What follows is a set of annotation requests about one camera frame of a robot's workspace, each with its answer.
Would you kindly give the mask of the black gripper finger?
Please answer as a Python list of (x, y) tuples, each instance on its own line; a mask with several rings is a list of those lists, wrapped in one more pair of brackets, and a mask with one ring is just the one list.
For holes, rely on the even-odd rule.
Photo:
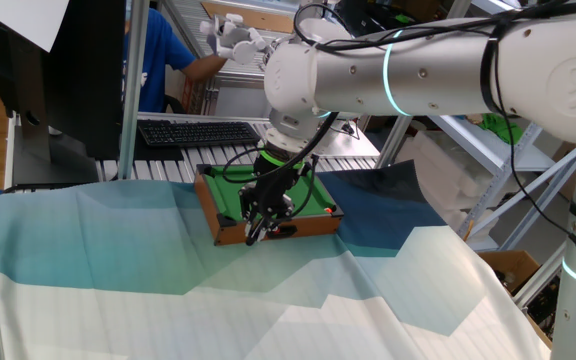
[(244, 185), (240, 189), (242, 219), (246, 222), (247, 235), (261, 235), (264, 230), (264, 218), (259, 210), (259, 199), (255, 185)]
[(292, 219), (294, 203), (290, 197), (282, 197), (276, 204), (267, 208), (267, 233), (271, 234), (279, 229), (279, 226)]

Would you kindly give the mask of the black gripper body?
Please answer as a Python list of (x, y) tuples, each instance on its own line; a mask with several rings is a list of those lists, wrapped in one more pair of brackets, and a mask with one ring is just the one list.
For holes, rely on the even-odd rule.
[(256, 160), (253, 166), (254, 174), (258, 177), (254, 194), (258, 200), (269, 198), (279, 199), (287, 190), (291, 189), (299, 178), (297, 169), (280, 170), (280, 165), (267, 160)]

